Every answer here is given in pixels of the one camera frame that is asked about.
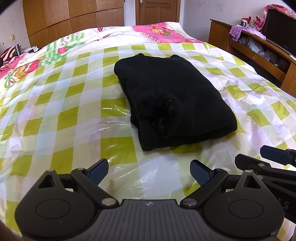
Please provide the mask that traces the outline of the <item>wooden wardrobe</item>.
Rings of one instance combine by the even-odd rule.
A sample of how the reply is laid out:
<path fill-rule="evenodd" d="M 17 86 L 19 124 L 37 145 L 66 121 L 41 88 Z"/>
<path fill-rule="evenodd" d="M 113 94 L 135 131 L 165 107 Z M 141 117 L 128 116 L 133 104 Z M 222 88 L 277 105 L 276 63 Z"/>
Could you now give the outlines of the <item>wooden wardrobe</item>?
<path fill-rule="evenodd" d="M 23 0 L 31 46 L 39 48 L 80 30 L 124 25 L 123 1 Z"/>

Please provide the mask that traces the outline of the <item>pink cloth on television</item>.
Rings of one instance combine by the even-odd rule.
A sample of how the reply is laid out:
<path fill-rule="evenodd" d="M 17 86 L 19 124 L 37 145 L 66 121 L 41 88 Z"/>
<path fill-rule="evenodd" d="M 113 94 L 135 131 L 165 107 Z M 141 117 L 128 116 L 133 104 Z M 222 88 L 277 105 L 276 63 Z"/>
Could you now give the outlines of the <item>pink cloth on television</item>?
<path fill-rule="evenodd" d="M 267 19 L 268 10 L 272 10 L 272 9 L 286 16 L 289 16 L 292 19 L 295 19 L 295 11 L 293 11 L 292 9 L 286 8 L 279 4 L 268 4 L 263 8 L 263 17 L 256 16 L 255 20 L 253 21 L 251 20 L 251 16 L 249 16 L 248 18 L 242 18 L 240 25 L 242 27 L 253 28 L 257 31 L 260 31 L 263 29 L 264 23 Z"/>

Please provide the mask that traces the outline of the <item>metal flask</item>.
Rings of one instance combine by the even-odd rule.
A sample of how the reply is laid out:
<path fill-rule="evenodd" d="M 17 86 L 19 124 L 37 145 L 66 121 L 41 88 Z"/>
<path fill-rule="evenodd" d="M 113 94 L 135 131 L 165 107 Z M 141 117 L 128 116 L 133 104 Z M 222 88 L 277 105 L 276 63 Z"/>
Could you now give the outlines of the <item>metal flask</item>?
<path fill-rule="evenodd" d="M 20 49 L 20 45 L 19 45 L 19 44 L 16 44 L 16 45 L 15 45 L 15 51 L 16 51 L 16 55 L 17 55 L 18 57 L 20 57 L 21 54 L 22 54 L 22 51 L 21 51 L 21 49 Z"/>

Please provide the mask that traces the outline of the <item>wooden door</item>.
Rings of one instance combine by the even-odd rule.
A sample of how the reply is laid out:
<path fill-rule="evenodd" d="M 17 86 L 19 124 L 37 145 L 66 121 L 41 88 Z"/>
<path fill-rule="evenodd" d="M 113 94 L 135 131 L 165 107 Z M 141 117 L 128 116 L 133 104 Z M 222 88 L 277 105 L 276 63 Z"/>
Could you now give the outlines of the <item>wooden door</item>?
<path fill-rule="evenodd" d="M 180 0 L 136 0 L 136 25 L 149 25 L 180 20 Z"/>

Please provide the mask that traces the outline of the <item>wooden side cabinet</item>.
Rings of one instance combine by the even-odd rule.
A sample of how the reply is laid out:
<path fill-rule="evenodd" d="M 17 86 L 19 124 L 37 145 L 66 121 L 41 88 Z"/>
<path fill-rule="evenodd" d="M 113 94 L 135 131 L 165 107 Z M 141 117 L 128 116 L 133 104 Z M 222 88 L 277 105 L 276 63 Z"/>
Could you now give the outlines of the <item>wooden side cabinet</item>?
<path fill-rule="evenodd" d="M 208 43 L 245 61 L 264 78 L 295 97 L 295 56 L 269 40 L 242 30 L 236 41 L 231 25 L 211 20 Z"/>

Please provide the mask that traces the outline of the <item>red white striped cloth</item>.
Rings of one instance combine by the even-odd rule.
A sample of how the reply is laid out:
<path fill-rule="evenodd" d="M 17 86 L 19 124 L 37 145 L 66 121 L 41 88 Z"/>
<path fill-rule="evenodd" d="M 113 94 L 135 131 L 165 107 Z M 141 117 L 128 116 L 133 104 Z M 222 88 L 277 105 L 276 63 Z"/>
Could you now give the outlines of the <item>red white striped cloth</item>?
<path fill-rule="evenodd" d="M 16 56 L 16 49 L 15 47 L 9 47 L 6 50 L 3 51 L 1 54 L 1 60 L 3 62 L 11 61 L 12 58 Z"/>

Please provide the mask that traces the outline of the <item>checkered bed quilt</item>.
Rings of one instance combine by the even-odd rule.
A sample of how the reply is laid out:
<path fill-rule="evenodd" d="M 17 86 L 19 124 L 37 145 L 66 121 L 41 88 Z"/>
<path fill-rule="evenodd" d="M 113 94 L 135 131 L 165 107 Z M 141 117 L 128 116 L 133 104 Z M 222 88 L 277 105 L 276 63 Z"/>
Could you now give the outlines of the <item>checkered bed quilt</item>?
<path fill-rule="evenodd" d="M 179 55 L 220 92 L 236 132 L 201 144 L 142 151 L 113 68 L 121 58 Z M 295 98 L 178 23 L 82 30 L 1 68 L 1 220 L 19 233 L 15 210 L 49 168 L 69 173 L 109 162 L 101 187 L 117 199 L 181 200 L 198 188 L 189 164 L 237 173 L 234 158 L 262 145 L 295 148 Z"/>

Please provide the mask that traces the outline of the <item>black television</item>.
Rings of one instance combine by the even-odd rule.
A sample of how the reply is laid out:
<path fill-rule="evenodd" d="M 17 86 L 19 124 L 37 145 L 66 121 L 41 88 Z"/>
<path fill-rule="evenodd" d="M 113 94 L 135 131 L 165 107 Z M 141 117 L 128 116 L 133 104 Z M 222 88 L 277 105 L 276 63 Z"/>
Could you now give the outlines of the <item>black television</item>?
<path fill-rule="evenodd" d="M 276 9 L 267 11 L 266 20 L 262 28 L 262 34 L 266 39 L 278 44 L 295 56 L 295 19 L 280 13 Z"/>

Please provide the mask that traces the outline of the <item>black sweater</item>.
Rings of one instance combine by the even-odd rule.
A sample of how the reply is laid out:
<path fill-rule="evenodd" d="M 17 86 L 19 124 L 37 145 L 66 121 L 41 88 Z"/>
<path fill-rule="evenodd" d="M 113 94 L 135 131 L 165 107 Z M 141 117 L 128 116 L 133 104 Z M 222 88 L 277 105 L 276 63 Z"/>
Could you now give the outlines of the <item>black sweater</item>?
<path fill-rule="evenodd" d="M 220 92 L 188 60 L 137 54 L 114 65 L 142 150 L 190 145 L 237 130 Z"/>

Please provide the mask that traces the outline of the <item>purple cloth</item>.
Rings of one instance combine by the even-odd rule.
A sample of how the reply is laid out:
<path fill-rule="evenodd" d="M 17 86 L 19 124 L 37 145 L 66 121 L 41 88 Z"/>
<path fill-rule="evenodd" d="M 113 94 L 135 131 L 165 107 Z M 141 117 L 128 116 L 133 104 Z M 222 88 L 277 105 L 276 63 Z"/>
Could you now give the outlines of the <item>purple cloth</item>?
<path fill-rule="evenodd" d="M 237 42 L 239 40 L 239 38 L 240 38 L 240 35 L 241 35 L 242 31 L 251 33 L 251 34 L 256 35 L 257 37 L 259 37 L 259 38 L 261 38 L 263 40 L 266 40 L 266 36 L 264 36 L 261 32 L 255 30 L 253 28 L 244 27 L 244 26 L 241 26 L 241 25 L 232 26 L 231 29 L 230 29 L 229 34 L 232 36 L 232 39 Z"/>

